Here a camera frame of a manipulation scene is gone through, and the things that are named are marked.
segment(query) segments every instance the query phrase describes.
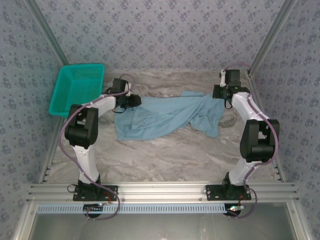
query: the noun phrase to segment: patterned wallpaper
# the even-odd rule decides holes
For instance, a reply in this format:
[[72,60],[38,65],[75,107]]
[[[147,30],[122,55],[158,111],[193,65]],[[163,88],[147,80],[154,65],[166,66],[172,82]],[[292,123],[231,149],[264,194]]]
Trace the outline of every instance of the patterned wallpaper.
[[251,63],[283,0],[36,0],[70,63],[112,70]]
[[9,240],[48,151],[60,65],[23,0],[0,8],[0,239]]
[[288,181],[297,182],[314,239],[320,239],[320,2],[299,0],[260,67],[266,112],[280,121]]

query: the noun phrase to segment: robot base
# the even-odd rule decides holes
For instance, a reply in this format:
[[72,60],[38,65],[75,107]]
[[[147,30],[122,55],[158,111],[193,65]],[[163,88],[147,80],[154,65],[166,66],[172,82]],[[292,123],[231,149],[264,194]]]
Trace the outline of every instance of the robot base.
[[243,185],[235,186],[230,183],[229,172],[225,175],[221,185],[206,185],[206,199],[208,201],[225,201],[225,200],[251,200],[249,190]]
[[[101,184],[100,176],[96,181],[97,184]],[[118,186],[117,185],[103,185],[104,187],[112,190],[113,192],[118,194]],[[92,183],[83,183],[82,181],[78,181],[78,185],[74,189],[73,193],[73,201],[75,202],[115,202],[117,201],[116,196],[107,192],[106,190],[93,185]]]

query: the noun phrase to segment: black bracket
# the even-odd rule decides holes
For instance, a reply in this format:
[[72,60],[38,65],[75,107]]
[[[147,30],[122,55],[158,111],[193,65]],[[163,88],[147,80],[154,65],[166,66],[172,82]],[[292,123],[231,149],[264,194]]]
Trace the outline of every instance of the black bracket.
[[[241,92],[250,93],[247,87],[241,86],[240,70],[238,69],[226,70],[224,83],[225,86],[214,85],[212,97],[214,99],[224,99],[224,107],[226,109],[231,109],[233,107],[231,102],[234,94]],[[227,108],[227,102],[229,102],[231,107]]]
[[129,86],[128,81],[114,78],[112,87],[109,87],[106,91],[104,91],[102,94],[119,94],[123,93],[126,90],[126,85]]
[[[118,186],[117,185],[103,185],[104,187],[112,190],[116,194],[118,194]],[[117,198],[110,192],[104,190],[101,188],[101,193],[99,195],[96,195],[95,192],[92,192],[87,189],[81,189],[78,185],[74,189],[73,193],[73,201],[75,202],[92,202],[92,201],[98,201],[98,202],[106,202],[109,200],[111,202],[116,202]]]
[[247,193],[244,186],[233,186],[232,193],[229,193],[228,195],[225,193],[222,185],[206,185],[205,191],[206,199],[208,201],[240,201],[243,200],[240,195],[243,195],[246,200],[251,200],[251,194],[250,192]]
[[[101,184],[100,176],[97,179],[96,183]],[[118,194],[118,186],[117,185],[103,185],[104,187],[112,190],[116,194]],[[117,198],[107,190],[102,189],[92,183],[83,183],[82,181],[78,181],[78,185],[75,186],[73,193],[73,201],[75,202],[116,202]]]
[[115,106],[122,109],[129,109],[141,105],[141,97],[139,95],[131,94],[130,96],[121,95],[115,98]]
[[246,190],[244,186],[235,186],[230,183],[229,173],[226,174],[222,180],[221,185],[206,185],[205,186],[206,199],[208,201],[240,201],[251,200],[251,193]]

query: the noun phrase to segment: blue towel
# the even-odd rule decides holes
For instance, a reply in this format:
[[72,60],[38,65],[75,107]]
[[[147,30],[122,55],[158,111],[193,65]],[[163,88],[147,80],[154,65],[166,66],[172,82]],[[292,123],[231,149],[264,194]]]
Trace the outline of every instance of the blue towel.
[[209,137],[218,136],[224,101],[212,93],[184,91],[180,97],[142,97],[142,104],[116,113],[115,130],[119,141],[159,138],[186,127],[188,123]]

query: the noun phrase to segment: cable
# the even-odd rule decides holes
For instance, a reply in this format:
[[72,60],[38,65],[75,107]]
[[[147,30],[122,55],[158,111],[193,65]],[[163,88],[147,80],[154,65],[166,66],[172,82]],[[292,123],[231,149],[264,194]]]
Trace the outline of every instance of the cable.
[[75,159],[75,158],[73,158],[72,156],[70,156],[70,155],[66,152],[66,150],[64,149],[64,146],[63,146],[63,144],[62,144],[62,137],[63,137],[63,134],[64,134],[67,126],[68,126],[69,123],[71,122],[71,120],[72,120],[75,116],[77,116],[78,113],[81,112],[82,109],[84,109],[84,108],[86,108],[86,107],[88,107],[88,106],[90,106],[90,105],[93,105],[93,104],[95,104],[95,103],[97,103],[97,102],[99,102],[99,101],[101,101],[102,99],[105,99],[105,98],[107,98],[107,97],[120,96],[120,95],[123,95],[123,94],[127,94],[129,91],[131,91],[131,90],[134,88],[134,85],[135,85],[135,78],[134,78],[132,75],[130,75],[130,74],[124,73],[124,74],[122,74],[122,75],[120,76],[120,79],[121,79],[123,76],[129,76],[129,77],[132,78],[131,88],[129,88],[128,90],[126,90],[126,91],[124,91],[124,92],[120,92],[120,93],[113,93],[113,94],[108,94],[108,95],[102,95],[102,96],[98,97],[97,99],[95,99],[95,100],[93,100],[93,101],[91,101],[91,102],[88,102],[88,103],[82,105],[80,108],[78,108],[78,109],[66,120],[66,122],[65,122],[64,125],[62,126],[62,129],[61,129],[60,134],[59,134],[59,142],[58,142],[58,144],[59,144],[59,147],[60,147],[61,151],[64,153],[64,155],[66,155],[71,161],[73,161],[73,162],[76,164],[76,166],[79,168],[80,172],[85,176],[86,179],[88,179],[88,181],[89,181],[90,183],[92,183],[93,185],[95,185],[95,186],[97,186],[97,187],[99,187],[99,188],[102,188],[102,189],[106,190],[107,192],[111,193],[112,195],[114,195],[115,198],[116,198],[116,200],[117,200],[117,202],[118,202],[118,206],[117,206],[117,208],[116,208],[116,210],[115,210],[115,212],[114,212],[113,214],[111,214],[111,215],[109,215],[109,216],[106,216],[106,217],[102,217],[102,218],[90,218],[90,217],[87,216],[88,219],[107,220],[107,219],[113,218],[114,216],[116,216],[116,215],[118,214],[118,212],[119,212],[119,210],[120,210],[120,204],[121,204],[121,202],[120,202],[119,196],[117,195],[116,192],[114,192],[114,191],[112,191],[111,189],[109,189],[109,188],[107,188],[107,187],[105,187],[105,186],[102,186],[101,184],[98,184],[98,183],[96,183],[95,181],[93,181],[93,180],[86,174],[86,172],[83,170],[83,168],[81,167],[81,165],[80,165],[80,163],[78,162],[78,160]]
[[114,112],[115,114],[123,114],[127,109],[125,108],[124,111],[114,111],[112,110],[112,112]]
[[238,206],[240,206],[241,198],[243,198],[244,201],[245,201],[244,208],[246,208],[246,206],[247,206],[247,199],[245,198],[245,196],[243,196],[243,195],[240,193],[240,194],[239,194],[239,198],[240,198],[240,200],[239,200],[239,202],[238,202]]
[[70,184],[69,186],[66,187],[66,190],[67,190],[69,193],[74,193],[75,191],[70,191],[70,190],[69,190],[69,187],[70,187],[70,186],[75,186],[75,187],[76,187],[77,185],[76,185],[76,184]]
[[[233,66],[245,66],[245,67],[248,67],[250,68],[254,74],[256,76],[258,76],[258,73],[257,71],[255,71],[249,64],[246,64],[246,63],[242,63],[242,62],[237,62],[237,63],[234,63],[234,64],[231,64],[229,65],[228,67],[226,67],[225,69],[223,69],[223,71],[226,71],[227,69],[233,67]],[[244,219],[246,217],[249,217],[256,209],[256,206],[257,206],[257,203],[258,203],[258,197],[257,197],[257,193],[255,190],[253,190],[252,188],[250,187],[247,187],[246,183],[247,183],[247,179],[248,177],[250,176],[250,174],[255,170],[255,168],[257,166],[261,166],[261,165],[267,165],[267,164],[271,164],[275,159],[276,159],[276,156],[278,154],[278,149],[279,149],[279,142],[278,142],[278,138],[277,138],[277,134],[276,134],[276,130],[274,129],[274,127],[272,126],[272,124],[262,115],[260,114],[260,112],[253,106],[253,104],[251,103],[251,100],[250,98],[252,97],[252,93],[250,92],[249,95],[247,96],[247,101],[248,101],[248,104],[250,106],[250,108],[254,111],[255,114],[257,114],[263,121],[265,121],[265,123],[268,125],[268,127],[270,128],[272,134],[273,134],[273,137],[274,137],[274,142],[275,142],[275,146],[274,146],[274,153],[272,155],[272,157],[270,158],[269,161],[267,162],[261,162],[261,163],[257,163],[255,164],[248,172],[247,174],[244,176],[244,179],[243,179],[243,186],[244,186],[244,189],[245,190],[249,190],[249,191],[252,191],[253,194],[254,194],[254,197],[255,197],[255,201],[254,201],[254,205],[253,205],[253,208],[245,215],[243,216],[238,216],[237,214],[231,212],[231,211],[228,211],[230,212],[231,214],[235,215],[235,218],[237,219]]]
[[111,203],[111,198],[110,198],[110,194],[106,191],[106,192],[102,192],[102,194],[106,194],[108,196],[108,202]]
[[227,100],[224,100],[224,107],[225,107],[225,109],[229,110],[229,109],[232,109],[234,106],[232,106],[232,105],[230,104],[230,107],[228,108],[228,107],[227,107]]

